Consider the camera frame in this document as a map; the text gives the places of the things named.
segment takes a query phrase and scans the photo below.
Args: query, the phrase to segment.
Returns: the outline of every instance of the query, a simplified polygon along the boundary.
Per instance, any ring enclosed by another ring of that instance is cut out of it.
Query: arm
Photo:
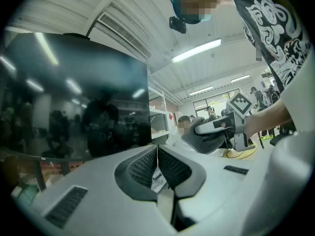
[[[166,141],[166,144],[167,145],[170,145],[170,146],[174,146],[175,145],[175,137],[173,135],[173,133],[170,133],[167,141]]]
[[[266,129],[274,128],[291,120],[291,116],[284,103],[279,99],[269,108],[255,113],[245,119],[245,130],[247,137]]]

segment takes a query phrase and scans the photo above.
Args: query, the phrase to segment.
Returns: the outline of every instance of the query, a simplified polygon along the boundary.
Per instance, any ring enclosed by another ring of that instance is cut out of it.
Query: shelving unit
[[[150,108],[150,117],[156,116],[156,115],[166,115],[166,114],[167,114],[167,112],[165,112],[165,111]]]
[[[160,133],[153,133],[151,134],[152,140],[169,135],[169,127],[168,127],[168,121],[167,121],[167,109],[166,109],[166,102],[164,97],[164,92],[160,93],[159,91],[155,90],[154,88],[148,87],[149,91],[154,92],[155,94],[159,95],[162,98],[162,107],[164,110],[155,109],[154,107],[150,107],[150,122],[151,122],[151,128],[154,130],[165,130],[165,132]]]
[[[165,132],[161,132],[161,133],[151,134],[151,136],[152,136],[152,139],[155,139],[155,138],[158,138],[158,137],[161,137],[161,136],[165,136],[165,135],[168,135],[168,134],[169,134],[169,131],[165,131]]]

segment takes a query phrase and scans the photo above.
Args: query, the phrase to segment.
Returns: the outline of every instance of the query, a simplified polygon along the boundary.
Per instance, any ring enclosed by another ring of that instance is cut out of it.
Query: black screen
[[[151,142],[146,64],[75,36],[19,34],[1,57],[0,146],[50,158]]]

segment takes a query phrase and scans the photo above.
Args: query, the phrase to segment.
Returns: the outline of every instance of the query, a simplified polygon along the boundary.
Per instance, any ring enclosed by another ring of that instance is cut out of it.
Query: gray glove
[[[182,135],[182,140],[190,145],[195,151],[202,154],[210,154],[219,148],[224,142],[224,133],[218,132],[213,134],[196,135],[195,128],[201,124],[208,122],[204,117],[196,117],[193,119],[190,130]]]

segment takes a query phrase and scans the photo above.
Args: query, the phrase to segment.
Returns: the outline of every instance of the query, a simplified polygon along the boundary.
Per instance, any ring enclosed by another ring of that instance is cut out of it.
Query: ceiling light
[[[21,29],[21,28],[17,28],[17,27],[12,27],[12,26],[7,26],[4,29],[8,30],[8,31],[18,32],[18,33],[30,33],[31,32],[29,30],[25,30],[25,29]]]
[[[242,79],[246,79],[246,78],[248,78],[249,76],[250,76],[250,74],[249,74],[249,75],[246,75],[246,76],[243,76],[243,77],[240,77],[240,78],[237,78],[237,79],[234,79],[234,80],[231,80],[231,83],[236,82],[236,81],[239,81],[239,80],[242,80]]]
[[[75,103],[75,104],[80,104],[80,101],[75,100],[75,99],[73,99],[72,102]]]
[[[212,88],[213,88],[213,86],[208,87],[208,88],[204,88],[204,89],[202,89],[202,90],[198,90],[198,91],[196,91],[196,92],[191,92],[190,95],[194,95],[194,94],[199,93],[199,92],[207,91],[207,90],[210,90],[210,89],[212,89]]]
[[[229,100],[229,98],[226,98],[226,99],[223,99],[223,100],[218,100],[217,102],[224,101],[224,100]]]
[[[198,53],[202,53],[204,51],[207,51],[211,48],[215,48],[215,47],[218,47],[221,45],[221,39],[218,39],[218,40],[215,40],[215,41],[211,41],[207,44],[204,44],[204,45],[201,45],[201,46],[198,46],[196,48],[193,48],[187,52],[184,52],[178,56],[176,56],[175,58],[172,59],[173,63],[177,63],[179,61],[182,61],[184,59],[187,59],[191,56],[194,56]]]
[[[196,108],[201,108],[201,107],[204,107],[204,106],[207,106],[207,104],[205,104],[205,105],[201,105],[201,106],[199,106],[199,107],[196,107]]]
[[[73,89],[74,93],[80,94],[82,90],[80,89],[79,85],[71,79],[67,79],[67,84]]]
[[[44,38],[44,34],[42,34],[41,32],[36,32],[35,33],[35,36],[38,40],[38,42],[40,43],[41,47],[44,49],[46,55],[48,56],[48,58],[51,60],[51,62],[54,64],[54,65],[58,65],[58,61],[57,59],[55,58],[54,54],[52,53],[52,51],[50,50],[47,42],[46,42],[46,39]]]
[[[36,82],[32,81],[32,80],[26,80],[26,82],[29,84],[29,86],[31,88],[33,88],[34,90],[36,91],[39,91],[39,92],[43,92],[44,91],[44,88],[42,88],[39,84],[37,84]]]
[[[8,67],[8,68],[10,68],[12,70],[16,70],[16,68],[12,64],[10,64],[10,62],[7,59],[5,59],[3,56],[0,57],[0,60],[3,62],[3,64],[6,67]]]
[[[138,98],[140,95],[143,94],[144,91],[145,91],[144,89],[139,89],[138,91],[136,91],[136,92],[132,95],[132,97],[133,97],[133,98]]]

